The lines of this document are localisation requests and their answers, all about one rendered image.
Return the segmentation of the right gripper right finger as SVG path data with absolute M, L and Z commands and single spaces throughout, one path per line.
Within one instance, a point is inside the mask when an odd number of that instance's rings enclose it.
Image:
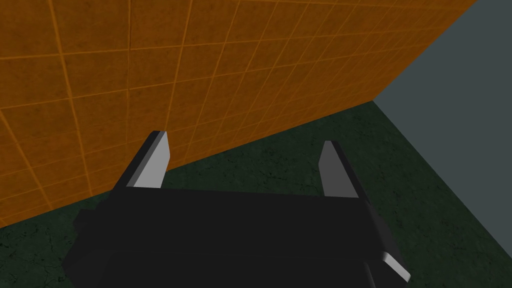
M 325 197 L 368 198 L 338 142 L 326 140 L 323 143 L 318 169 Z

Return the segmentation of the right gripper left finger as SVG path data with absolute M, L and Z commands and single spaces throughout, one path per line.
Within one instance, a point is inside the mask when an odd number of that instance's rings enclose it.
M 170 161 L 167 131 L 152 131 L 114 185 L 114 190 L 126 187 L 156 188 L 162 186 Z

